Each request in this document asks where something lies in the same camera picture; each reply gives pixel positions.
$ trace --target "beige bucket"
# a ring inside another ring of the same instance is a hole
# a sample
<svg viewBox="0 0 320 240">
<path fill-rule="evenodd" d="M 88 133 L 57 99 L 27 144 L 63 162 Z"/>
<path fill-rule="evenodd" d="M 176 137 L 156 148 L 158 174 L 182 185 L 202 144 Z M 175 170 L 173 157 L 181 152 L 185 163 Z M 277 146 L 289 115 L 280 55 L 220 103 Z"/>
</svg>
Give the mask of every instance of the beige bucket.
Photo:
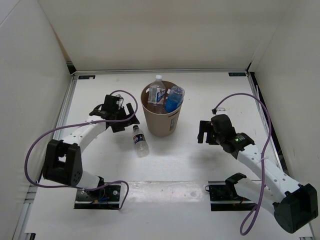
<svg viewBox="0 0 320 240">
<path fill-rule="evenodd" d="M 162 81 L 165 85 L 165 89 L 168 90 L 172 88 L 173 86 L 176 86 L 174 83 L 169 81 Z M 147 109 L 148 104 L 148 97 L 149 92 L 147 90 L 149 89 L 149 86 L 146 86 L 142 93 L 141 93 L 141 103 L 143 106 L 143 112 L 146 120 L 146 124 L 148 126 L 148 129 L 150 133 L 157 137 L 166 137 L 172 134 L 176 130 L 180 109 L 182 107 L 181 105 L 178 107 L 178 109 L 174 110 L 173 112 L 167 113 L 167 114 L 156 114 Z"/>
</svg>

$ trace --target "white wall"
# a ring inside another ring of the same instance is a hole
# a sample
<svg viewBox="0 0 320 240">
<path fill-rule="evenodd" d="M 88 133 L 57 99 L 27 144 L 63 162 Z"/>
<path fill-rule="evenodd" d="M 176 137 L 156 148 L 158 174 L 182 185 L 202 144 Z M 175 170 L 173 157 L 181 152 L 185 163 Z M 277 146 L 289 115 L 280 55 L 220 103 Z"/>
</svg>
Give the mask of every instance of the white wall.
<svg viewBox="0 0 320 240">
<path fill-rule="evenodd" d="M 289 172 L 320 199 L 320 1 L 295 0 L 265 52 L 256 78 Z M 312 224 L 320 239 L 320 217 Z"/>
<path fill-rule="evenodd" d="M 0 239 L 12 239 L 26 192 L 29 146 L 55 126 L 70 76 L 37 0 L 0 0 Z M 39 175 L 45 141 L 29 171 Z"/>
<path fill-rule="evenodd" d="M 77 70 L 235 68 L 291 0 L 39 0 Z"/>
</svg>

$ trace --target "purple cable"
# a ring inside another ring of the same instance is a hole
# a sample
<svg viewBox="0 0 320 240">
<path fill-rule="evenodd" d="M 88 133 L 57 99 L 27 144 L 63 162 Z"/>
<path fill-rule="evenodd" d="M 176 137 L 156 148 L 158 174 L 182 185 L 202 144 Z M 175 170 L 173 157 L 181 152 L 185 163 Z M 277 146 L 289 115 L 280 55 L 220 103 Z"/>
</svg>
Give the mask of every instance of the purple cable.
<svg viewBox="0 0 320 240">
<path fill-rule="evenodd" d="M 60 127 L 56 127 L 54 129 L 51 129 L 47 132 L 45 132 L 44 134 L 42 134 L 41 136 L 39 136 L 31 145 L 31 147 L 29 148 L 26 156 L 25 156 L 25 161 L 24 161 L 24 174 L 25 174 L 25 177 L 26 179 L 32 184 L 32 185 L 35 185 L 37 187 L 40 187 L 40 188 L 47 188 L 47 189 L 57 189 L 57 188 L 71 188 L 70 186 L 66 186 L 66 185 L 56 185 L 56 186 L 47 186 L 47 185 L 42 185 L 42 184 L 39 184 L 35 181 L 33 181 L 29 174 L 28 174 L 28 161 L 29 161 L 29 157 L 30 157 L 30 154 L 31 154 L 31 151 L 33 150 L 33 148 L 35 147 L 35 145 L 43 138 L 45 137 L 46 135 L 50 134 L 50 133 L 53 133 L 55 131 L 58 131 L 58 130 L 61 130 L 61 129 L 68 129 L 68 128 L 74 128 L 74 127 L 81 127 L 81 126 L 86 126 L 86 125 L 90 125 L 90 124 L 99 124 L 99 123 L 122 123 L 122 122 L 126 122 L 126 121 L 129 121 L 130 119 L 132 119 L 135 114 L 137 113 L 138 111 L 138 102 L 136 100 L 136 98 L 130 93 L 130 92 L 127 92 L 125 90 L 115 90 L 113 92 L 110 93 L 110 95 L 114 94 L 114 93 L 117 93 L 117 92 L 123 92 L 123 93 L 126 93 L 128 95 L 130 95 L 134 102 L 135 102 L 135 110 L 134 110 L 134 113 L 128 117 L 127 119 L 122 119 L 122 120 L 97 120 L 97 121 L 91 121 L 91 122 L 83 122 L 83 123 L 78 123 L 78 124 L 72 124 L 72 125 L 66 125 L 66 126 L 60 126 Z M 111 184 L 121 184 L 121 183 L 124 183 L 127 187 L 127 190 L 126 190 L 126 194 L 123 198 L 123 201 L 122 201 L 122 204 L 120 205 L 119 208 L 117 209 L 121 209 L 122 206 L 124 205 L 124 202 L 128 196 L 128 192 L 129 192 L 129 185 L 126 181 L 123 181 L 123 180 L 118 180 L 118 181 L 113 181 L 113 182 L 109 182 L 105 185 L 102 185 L 102 186 L 99 186 L 99 187 L 95 187 L 95 188 L 88 188 L 88 189 L 84 189 L 86 191 L 95 191 L 95 190 L 99 190 L 99 189 L 103 189 Z"/>
<path fill-rule="evenodd" d="M 218 104 L 217 106 L 215 107 L 215 109 L 217 109 L 225 100 L 227 100 L 228 98 L 231 98 L 233 96 L 237 96 L 237 95 L 245 95 L 245 96 L 249 96 L 251 98 L 254 98 L 258 103 L 260 103 L 261 107 L 263 108 L 266 116 L 267 116 L 267 120 L 268 120 L 268 127 L 269 127 L 269 133 L 268 133 L 268 137 L 266 139 L 266 142 L 263 146 L 263 149 L 262 149 L 262 152 L 261 152 L 261 190 L 260 190 L 260 196 L 259 196 L 259 200 L 258 200 L 258 203 L 254 206 L 254 208 L 249 212 L 249 214 L 244 218 L 244 220 L 242 221 L 241 223 L 241 226 L 240 226 L 240 234 L 242 236 L 245 236 L 247 235 L 250 230 L 252 229 L 252 227 L 254 226 L 256 220 L 257 220 L 257 217 L 258 217 L 258 213 L 259 213 L 259 210 L 260 210 L 260 207 L 261 207 L 261 204 L 262 204 L 262 199 L 263 199 L 263 196 L 264 196 L 264 190 L 265 190 L 265 160 L 264 160 L 264 157 L 265 157 L 265 152 L 266 152 L 266 149 L 267 149 L 267 146 L 268 146 L 268 143 L 271 139 L 271 119 L 270 119 L 270 114 L 266 108 L 266 106 L 263 104 L 262 101 L 260 101 L 260 99 L 258 99 L 257 97 L 251 95 L 251 94 L 248 94 L 248 93 L 234 93 L 234 94 L 231 94 L 229 96 L 226 96 L 224 99 L 222 99 Z M 252 221 L 249 225 L 249 227 L 247 228 L 247 230 L 245 232 L 243 232 L 243 228 L 244 228 L 244 225 L 246 223 L 246 221 L 248 220 L 248 218 L 252 215 L 252 213 L 255 211 L 254 213 L 254 216 L 252 218 Z"/>
</svg>

